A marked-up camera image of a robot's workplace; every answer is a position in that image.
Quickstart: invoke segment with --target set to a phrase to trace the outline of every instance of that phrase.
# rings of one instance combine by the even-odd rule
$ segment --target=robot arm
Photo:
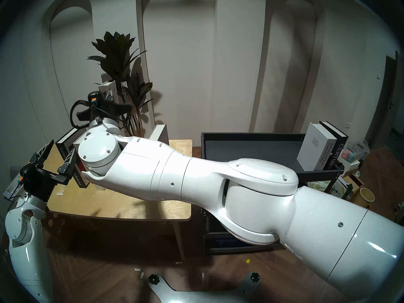
[[[142,200],[180,200],[212,213],[238,239],[278,239],[353,299],[381,285],[404,249],[404,228],[329,194],[298,188],[295,172],[256,159],[213,162],[164,143],[122,137],[114,121],[93,121],[78,153],[92,183]]]

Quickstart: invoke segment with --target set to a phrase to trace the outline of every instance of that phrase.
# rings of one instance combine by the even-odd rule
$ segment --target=white book
[[[303,170],[323,170],[335,142],[336,137],[322,125],[310,123],[297,156]]]

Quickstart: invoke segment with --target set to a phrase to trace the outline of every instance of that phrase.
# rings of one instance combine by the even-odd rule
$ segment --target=book
[[[73,128],[72,130],[64,134],[58,141],[55,142],[55,145],[60,155],[62,156],[63,160],[66,159],[70,151],[74,148],[73,143],[85,132],[86,129],[84,128],[82,129]],[[84,178],[83,174],[81,173],[82,171],[86,171],[86,168],[81,159],[77,156],[73,172],[73,178],[80,188],[87,188],[90,182],[86,178]]]
[[[336,138],[322,125],[309,124],[297,161],[304,171],[323,170]]]
[[[329,122],[319,122],[319,124],[327,129],[334,137],[336,137],[336,142],[331,151],[331,155],[324,166],[324,170],[331,170],[334,169],[334,163],[339,157],[339,154],[344,149],[344,145],[348,140],[348,136]]]

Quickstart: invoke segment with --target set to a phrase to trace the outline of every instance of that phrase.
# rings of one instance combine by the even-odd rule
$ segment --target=table leg
[[[177,221],[173,221],[172,225],[174,227],[175,237],[177,238],[177,244],[178,244],[178,249],[179,249],[179,254],[181,256],[181,260],[184,260],[185,255],[184,255],[184,248],[182,246],[182,239],[181,239],[181,233],[179,230],[179,224]]]

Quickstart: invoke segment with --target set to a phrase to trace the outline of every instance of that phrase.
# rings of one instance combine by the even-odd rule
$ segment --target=cable
[[[79,125],[76,125],[76,124],[73,122],[73,111],[74,111],[74,108],[75,108],[77,105],[84,105],[84,106],[86,106],[86,107],[90,107],[90,103],[87,102],[87,101],[85,101],[85,100],[78,100],[78,101],[76,101],[76,102],[73,104],[73,106],[71,107],[71,109],[70,109],[70,124],[71,124],[71,126],[72,126],[73,128],[76,128],[76,129],[86,128],[86,127],[89,126],[90,123],[87,123],[87,124],[84,124],[84,125],[79,126]]]

